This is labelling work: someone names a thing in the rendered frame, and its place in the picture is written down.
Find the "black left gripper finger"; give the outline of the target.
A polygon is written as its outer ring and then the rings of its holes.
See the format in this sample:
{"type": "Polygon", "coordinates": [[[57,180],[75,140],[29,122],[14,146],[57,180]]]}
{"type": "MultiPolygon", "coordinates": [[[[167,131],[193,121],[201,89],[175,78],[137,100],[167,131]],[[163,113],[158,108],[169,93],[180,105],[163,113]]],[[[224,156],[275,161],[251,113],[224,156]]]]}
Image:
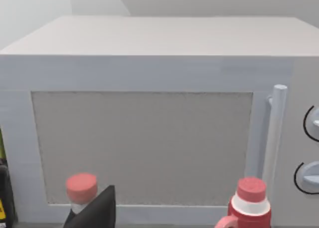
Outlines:
{"type": "Polygon", "coordinates": [[[71,208],[63,228],[115,228],[116,190],[114,185],[105,188],[79,213],[71,208]]]}

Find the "dark bottle with red cap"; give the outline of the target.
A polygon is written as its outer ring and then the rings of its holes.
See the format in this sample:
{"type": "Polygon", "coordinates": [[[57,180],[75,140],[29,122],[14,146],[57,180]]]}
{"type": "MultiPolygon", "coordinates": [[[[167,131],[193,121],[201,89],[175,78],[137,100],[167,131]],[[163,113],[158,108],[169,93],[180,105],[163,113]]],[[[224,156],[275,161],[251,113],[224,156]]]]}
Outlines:
{"type": "Polygon", "coordinates": [[[97,196],[97,177],[90,173],[77,173],[66,181],[66,192],[71,209],[64,224],[82,212],[97,196]]]}

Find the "microwave oven door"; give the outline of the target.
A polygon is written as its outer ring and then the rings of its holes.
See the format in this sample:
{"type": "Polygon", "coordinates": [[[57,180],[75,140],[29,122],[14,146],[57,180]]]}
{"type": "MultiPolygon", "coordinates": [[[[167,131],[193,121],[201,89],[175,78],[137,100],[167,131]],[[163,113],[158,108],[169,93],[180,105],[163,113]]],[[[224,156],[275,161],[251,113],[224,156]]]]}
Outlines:
{"type": "Polygon", "coordinates": [[[115,185],[118,222],[210,225],[260,176],[273,56],[0,55],[0,127],[18,219],[61,223],[65,181],[115,185]]]}

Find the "black bottle with yellow label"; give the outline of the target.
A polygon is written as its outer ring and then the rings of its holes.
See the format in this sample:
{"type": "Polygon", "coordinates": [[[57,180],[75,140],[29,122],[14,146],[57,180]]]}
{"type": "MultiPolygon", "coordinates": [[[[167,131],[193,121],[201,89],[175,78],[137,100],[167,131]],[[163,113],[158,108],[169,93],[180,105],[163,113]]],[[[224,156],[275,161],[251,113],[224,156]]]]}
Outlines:
{"type": "Polygon", "coordinates": [[[13,192],[0,129],[0,228],[13,228],[15,222],[13,192]]]}

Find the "red and white bottle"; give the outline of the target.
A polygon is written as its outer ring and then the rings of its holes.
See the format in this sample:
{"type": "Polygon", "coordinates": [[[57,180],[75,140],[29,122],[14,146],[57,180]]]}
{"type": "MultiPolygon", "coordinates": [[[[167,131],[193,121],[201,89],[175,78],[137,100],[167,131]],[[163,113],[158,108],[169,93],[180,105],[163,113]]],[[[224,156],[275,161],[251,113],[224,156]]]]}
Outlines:
{"type": "Polygon", "coordinates": [[[266,188],[266,183],[256,177],[238,180],[227,216],[221,218],[214,228],[271,228],[271,205],[266,188]]]}

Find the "pale microwave oven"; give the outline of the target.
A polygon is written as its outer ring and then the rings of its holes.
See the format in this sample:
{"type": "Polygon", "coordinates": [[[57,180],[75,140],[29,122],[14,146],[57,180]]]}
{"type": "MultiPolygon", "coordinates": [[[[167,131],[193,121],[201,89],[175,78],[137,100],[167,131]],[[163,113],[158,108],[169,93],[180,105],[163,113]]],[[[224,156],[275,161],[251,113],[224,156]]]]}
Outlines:
{"type": "Polygon", "coordinates": [[[268,190],[273,225],[319,227],[319,195],[301,193],[294,173],[319,161],[319,143],[303,119],[319,107],[319,29],[290,17],[65,16],[0,51],[0,55],[273,56],[293,60],[268,190]]]}

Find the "pale microwave knob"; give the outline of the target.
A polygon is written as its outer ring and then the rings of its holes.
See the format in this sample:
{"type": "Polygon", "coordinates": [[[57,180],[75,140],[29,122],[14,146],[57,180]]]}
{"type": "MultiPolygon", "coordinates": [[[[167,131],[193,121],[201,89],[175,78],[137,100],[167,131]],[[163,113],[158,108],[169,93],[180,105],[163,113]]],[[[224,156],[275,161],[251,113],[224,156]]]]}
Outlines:
{"type": "Polygon", "coordinates": [[[319,143],[319,107],[308,109],[303,119],[303,130],[308,138],[319,143]]]}
{"type": "Polygon", "coordinates": [[[306,195],[319,195],[319,161],[300,163],[294,173],[296,188],[306,195]]]}

